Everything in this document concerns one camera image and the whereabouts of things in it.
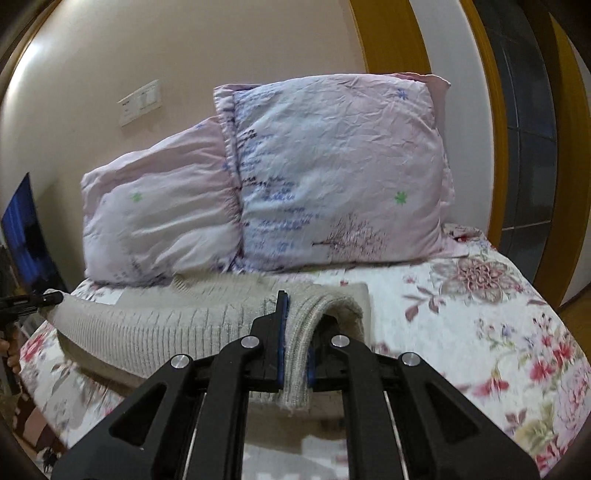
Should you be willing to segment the person's left hand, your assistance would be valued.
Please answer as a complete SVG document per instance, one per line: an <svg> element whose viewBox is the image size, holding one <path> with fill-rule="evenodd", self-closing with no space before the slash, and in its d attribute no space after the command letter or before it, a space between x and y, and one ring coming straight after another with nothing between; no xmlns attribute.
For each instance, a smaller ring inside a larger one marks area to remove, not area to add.
<svg viewBox="0 0 591 480"><path fill-rule="evenodd" d="M15 375L18 375L21 372L21 345L21 331L16 324L12 324L0 340L0 354L2 358L7 360L7 365Z"/></svg>

